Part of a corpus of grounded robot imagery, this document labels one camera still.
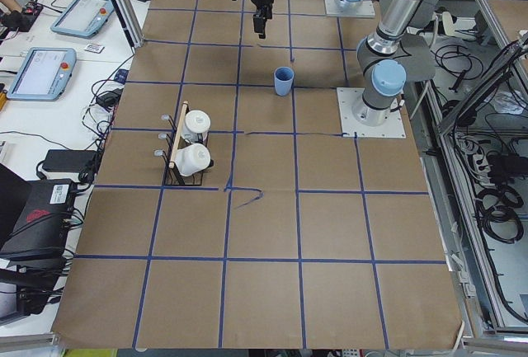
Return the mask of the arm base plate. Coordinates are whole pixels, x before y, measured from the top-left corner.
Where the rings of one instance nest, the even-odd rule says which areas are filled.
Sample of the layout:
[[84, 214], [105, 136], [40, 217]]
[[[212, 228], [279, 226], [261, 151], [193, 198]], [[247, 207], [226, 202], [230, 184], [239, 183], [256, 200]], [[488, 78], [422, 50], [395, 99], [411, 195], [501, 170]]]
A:
[[324, 0], [327, 16], [374, 18], [373, 0]]
[[342, 135], [348, 138], [405, 139], [400, 106], [395, 97], [390, 108], [373, 110], [363, 101], [364, 88], [339, 87], [337, 102]]

